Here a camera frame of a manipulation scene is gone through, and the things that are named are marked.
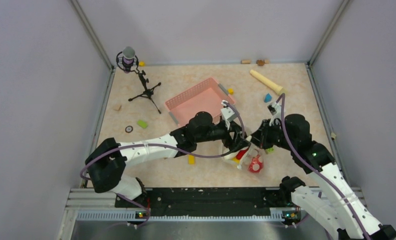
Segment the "red chili pepper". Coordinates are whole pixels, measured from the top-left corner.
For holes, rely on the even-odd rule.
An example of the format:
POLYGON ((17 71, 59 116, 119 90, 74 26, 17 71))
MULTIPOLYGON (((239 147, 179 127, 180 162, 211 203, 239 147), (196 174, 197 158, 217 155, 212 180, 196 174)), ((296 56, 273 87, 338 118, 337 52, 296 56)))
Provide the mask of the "red chili pepper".
POLYGON ((247 154, 248 151, 249 151, 248 148, 247 148, 247 149, 240 150, 240 151, 238 152, 238 154, 235 156, 235 158, 236 158, 238 161, 242 160, 242 158, 247 154))

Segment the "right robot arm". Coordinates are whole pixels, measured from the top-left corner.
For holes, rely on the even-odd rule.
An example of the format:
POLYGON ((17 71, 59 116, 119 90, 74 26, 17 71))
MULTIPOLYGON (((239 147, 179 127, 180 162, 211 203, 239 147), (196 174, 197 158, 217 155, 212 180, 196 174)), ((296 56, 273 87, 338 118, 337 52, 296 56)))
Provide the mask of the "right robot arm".
POLYGON ((297 205, 314 218, 334 240, 393 240, 396 230, 382 224, 361 203, 343 178, 327 148, 314 141, 310 124, 303 115, 290 114, 275 125, 264 119, 250 135, 260 149, 272 146, 288 150, 294 162, 317 182, 329 203, 325 203, 298 177, 286 176, 279 200, 285 206, 297 205))

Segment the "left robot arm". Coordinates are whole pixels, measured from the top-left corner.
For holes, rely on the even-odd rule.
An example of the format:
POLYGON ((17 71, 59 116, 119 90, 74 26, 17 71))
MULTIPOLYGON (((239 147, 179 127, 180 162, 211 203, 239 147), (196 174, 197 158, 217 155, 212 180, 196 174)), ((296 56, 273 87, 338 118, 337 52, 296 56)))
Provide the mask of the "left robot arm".
POLYGON ((88 156, 82 172, 88 173, 96 193, 113 192, 139 207, 146 200, 145 187, 139 178, 124 175, 127 166, 192 154, 205 142, 221 141, 228 149, 226 156, 248 148, 250 137, 244 128, 234 121, 226 123, 213 123, 210 113, 201 111, 185 126, 160 137, 125 143, 107 138, 88 156))

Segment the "white radish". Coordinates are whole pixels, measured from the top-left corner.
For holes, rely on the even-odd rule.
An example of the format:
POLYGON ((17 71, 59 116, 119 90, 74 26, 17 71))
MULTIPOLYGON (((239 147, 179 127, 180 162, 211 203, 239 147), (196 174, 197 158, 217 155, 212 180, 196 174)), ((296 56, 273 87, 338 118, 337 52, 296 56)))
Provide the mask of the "white radish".
POLYGON ((232 161, 234 158, 236 158, 236 156, 238 155, 238 151, 237 152, 231 152, 231 153, 228 153, 228 152, 226 152, 226 155, 224 155, 223 157, 222 157, 222 159, 224 160, 224 161, 232 161))

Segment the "red apple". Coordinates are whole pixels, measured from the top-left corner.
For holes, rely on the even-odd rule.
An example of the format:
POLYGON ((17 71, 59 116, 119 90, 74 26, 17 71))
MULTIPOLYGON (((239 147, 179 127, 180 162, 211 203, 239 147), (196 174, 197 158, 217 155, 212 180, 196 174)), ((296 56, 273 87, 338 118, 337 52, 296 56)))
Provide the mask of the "red apple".
POLYGON ((249 166, 248 171, 251 173, 259 173, 264 168, 264 159, 257 155, 252 158, 249 166))

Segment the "clear dotted zip top bag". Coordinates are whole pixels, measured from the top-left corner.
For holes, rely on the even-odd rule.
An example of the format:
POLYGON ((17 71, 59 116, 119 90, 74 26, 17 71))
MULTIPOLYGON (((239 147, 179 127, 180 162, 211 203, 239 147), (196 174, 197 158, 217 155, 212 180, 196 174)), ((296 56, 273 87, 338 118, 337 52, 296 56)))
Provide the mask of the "clear dotted zip top bag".
POLYGON ((242 160, 240 160, 240 163, 235 163, 234 161, 224 161, 222 158, 221 159, 224 163, 230 164, 239 170, 248 171, 248 166, 249 166, 252 158, 257 155, 260 155, 263 158, 263 154, 260 152, 260 149, 252 143, 251 143, 250 147, 248 147, 247 149, 249 149, 249 151, 242 158, 242 160))

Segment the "yellow mango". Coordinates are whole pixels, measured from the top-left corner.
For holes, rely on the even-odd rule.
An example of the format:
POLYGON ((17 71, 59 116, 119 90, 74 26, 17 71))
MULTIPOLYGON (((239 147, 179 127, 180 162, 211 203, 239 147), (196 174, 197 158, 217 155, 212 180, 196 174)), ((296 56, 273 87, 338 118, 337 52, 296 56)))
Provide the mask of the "yellow mango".
POLYGON ((237 163, 237 164, 240 163, 240 160, 237 159, 237 158, 235 158, 235 157, 232 159, 232 161, 234 161, 234 162, 237 163))

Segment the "pink plastic basket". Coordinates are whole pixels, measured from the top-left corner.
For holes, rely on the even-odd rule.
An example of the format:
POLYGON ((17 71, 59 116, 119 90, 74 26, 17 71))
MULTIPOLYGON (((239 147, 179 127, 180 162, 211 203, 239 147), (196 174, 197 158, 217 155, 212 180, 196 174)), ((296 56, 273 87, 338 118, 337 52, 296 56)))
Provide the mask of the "pink plastic basket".
POLYGON ((185 126, 199 112, 208 112, 213 122, 221 115, 222 101, 236 104, 228 90, 210 77, 165 101, 165 107, 178 127, 185 126))

